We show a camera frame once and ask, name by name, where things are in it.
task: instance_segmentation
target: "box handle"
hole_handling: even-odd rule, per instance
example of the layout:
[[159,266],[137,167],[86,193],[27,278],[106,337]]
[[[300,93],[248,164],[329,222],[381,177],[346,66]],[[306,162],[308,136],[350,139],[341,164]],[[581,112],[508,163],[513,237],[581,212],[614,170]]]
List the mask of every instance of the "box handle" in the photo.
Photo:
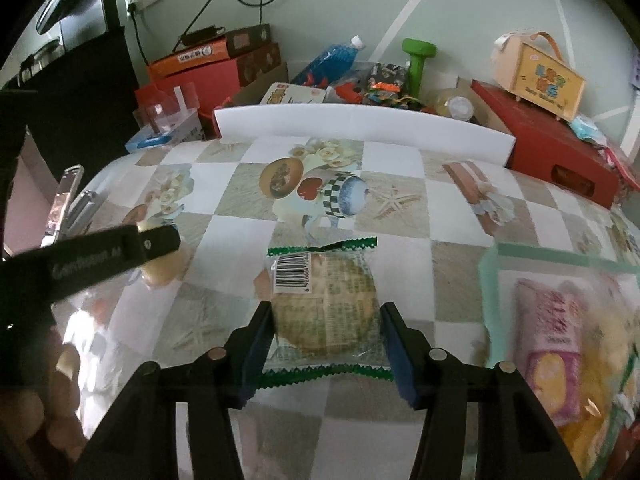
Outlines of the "box handle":
[[548,32],[536,32],[535,34],[533,34],[530,38],[531,40],[535,40],[538,36],[542,36],[543,38],[545,38],[549,44],[551,45],[551,48],[554,50],[554,53],[556,54],[556,57],[558,58],[558,61],[564,62],[564,59],[562,59],[562,54],[560,54],[560,49],[558,48],[558,44],[556,43],[556,40],[554,40],[551,37],[551,34],[549,34]]

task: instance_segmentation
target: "white wall stripe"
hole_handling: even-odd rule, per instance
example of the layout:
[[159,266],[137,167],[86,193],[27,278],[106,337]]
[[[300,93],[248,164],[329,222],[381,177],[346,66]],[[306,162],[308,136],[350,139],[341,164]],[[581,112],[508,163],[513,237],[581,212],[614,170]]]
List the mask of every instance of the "white wall stripe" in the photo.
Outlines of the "white wall stripe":
[[608,110],[607,112],[594,115],[591,119],[593,121],[603,121],[604,119],[609,119],[610,117],[614,117],[616,115],[620,115],[625,112],[628,112],[630,109],[631,109],[631,105],[621,106],[620,108],[613,108],[613,110]]
[[395,36],[398,34],[404,22],[409,18],[412,12],[414,12],[415,7],[422,0],[408,0],[407,3],[404,4],[404,7],[400,11],[400,13],[396,16],[396,18],[391,23],[391,26],[387,29],[382,36],[382,39],[378,43],[378,46],[374,49],[373,54],[369,57],[369,61],[373,63],[377,63],[382,58],[382,55],[385,53],[385,50],[388,49],[388,46],[391,44]]
[[635,90],[635,101],[626,125],[625,135],[620,142],[620,149],[633,161],[640,151],[640,91]]
[[555,0],[556,7],[558,8],[558,15],[560,16],[560,23],[562,23],[562,31],[564,32],[564,42],[566,44],[566,53],[568,56],[569,66],[575,68],[575,56],[574,56],[574,44],[571,41],[571,34],[569,32],[569,23],[564,15],[564,9],[560,0]]

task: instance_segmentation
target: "red box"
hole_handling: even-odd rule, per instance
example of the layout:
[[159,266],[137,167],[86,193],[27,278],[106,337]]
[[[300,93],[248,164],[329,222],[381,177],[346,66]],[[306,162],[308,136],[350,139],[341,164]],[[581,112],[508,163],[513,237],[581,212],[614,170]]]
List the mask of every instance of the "red box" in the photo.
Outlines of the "red box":
[[157,102],[158,91],[172,96],[175,86],[193,83],[200,101],[198,110],[210,116],[227,97],[278,65],[278,44],[269,43],[235,59],[202,65],[150,83],[136,90],[136,99],[139,106],[150,106]]
[[557,184],[609,209],[619,181],[595,148],[569,126],[536,105],[495,86],[473,81],[471,88],[507,126],[516,143],[507,167]]

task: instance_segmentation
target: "bottle cap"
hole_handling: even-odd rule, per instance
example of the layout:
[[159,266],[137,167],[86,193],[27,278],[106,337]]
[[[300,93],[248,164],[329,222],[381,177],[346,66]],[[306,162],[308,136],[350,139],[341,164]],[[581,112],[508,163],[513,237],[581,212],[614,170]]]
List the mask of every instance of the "bottle cap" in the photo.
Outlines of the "bottle cap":
[[455,96],[447,99],[445,106],[453,119],[468,121],[474,116],[474,106],[466,97]]
[[365,47],[359,36],[354,36],[353,38],[351,38],[351,44],[358,50],[362,50]]

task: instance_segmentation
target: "green dumbbell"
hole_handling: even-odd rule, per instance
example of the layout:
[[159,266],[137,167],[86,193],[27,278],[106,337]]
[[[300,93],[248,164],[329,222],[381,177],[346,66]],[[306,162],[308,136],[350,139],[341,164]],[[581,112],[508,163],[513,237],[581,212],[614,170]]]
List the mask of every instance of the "green dumbbell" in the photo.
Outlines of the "green dumbbell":
[[408,73],[409,95],[417,99],[420,93],[424,60],[428,57],[434,57],[437,49],[433,43],[404,38],[404,40],[402,40],[402,50],[409,54],[411,60],[409,62]]

